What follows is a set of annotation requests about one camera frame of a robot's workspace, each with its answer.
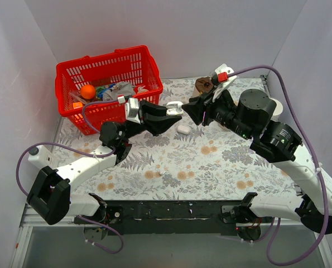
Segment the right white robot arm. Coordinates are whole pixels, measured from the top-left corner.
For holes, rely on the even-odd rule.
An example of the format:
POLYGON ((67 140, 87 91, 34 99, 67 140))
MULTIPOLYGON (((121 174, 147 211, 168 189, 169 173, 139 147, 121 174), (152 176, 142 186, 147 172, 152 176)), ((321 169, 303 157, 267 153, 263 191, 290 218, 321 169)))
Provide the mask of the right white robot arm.
POLYGON ((315 166, 314 157, 289 125, 271 119, 276 103, 266 93, 248 89, 240 95, 238 103, 234 103, 227 90, 217 99, 209 92, 190 98, 182 108, 196 125, 207 126, 215 121, 238 136, 250 139, 252 151, 284 171, 301 189, 290 198, 248 193, 239 206, 225 214, 228 219, 246 223, 262 217, 286 218, 320 233, 324 209, 328 208, 325 232, 332 234, 332 178, 315 166), (327 206, 323 201, 320 175, 325 182, 327 206))

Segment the white oval earbud charging case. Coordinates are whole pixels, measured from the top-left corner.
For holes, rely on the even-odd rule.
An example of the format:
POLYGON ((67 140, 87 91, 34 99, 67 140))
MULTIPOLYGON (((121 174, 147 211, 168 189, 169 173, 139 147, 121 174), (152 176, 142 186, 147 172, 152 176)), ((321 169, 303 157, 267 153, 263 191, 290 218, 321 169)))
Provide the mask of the white oval earbud charging case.
POLYGON ((178 125, 177 132, 184 135, 188 135, 190 133, 190 128, 188 126, 178 125))

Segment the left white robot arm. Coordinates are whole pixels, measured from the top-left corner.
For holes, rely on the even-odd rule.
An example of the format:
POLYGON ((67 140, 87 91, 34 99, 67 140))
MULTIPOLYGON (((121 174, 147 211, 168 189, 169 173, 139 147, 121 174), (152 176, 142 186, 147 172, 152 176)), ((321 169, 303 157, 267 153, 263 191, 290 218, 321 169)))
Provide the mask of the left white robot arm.
POLYGON ((124 122, 106 121, 99 133, 101 141, 93 152, 76 161, 52 168, 40 169, 28 193, 27 203, 49 225, 66 216, 83 216, 85 221, 104 222, 107 219, 107 203, 96 194, 73 194, 83 182, 99 172, 113 168, 129 154, 130 138, 144 131, 158 136, 166 132, 184 113, 182 102, 168 102, 159 106, 146 100, 130 98, 124 106, 124 122))

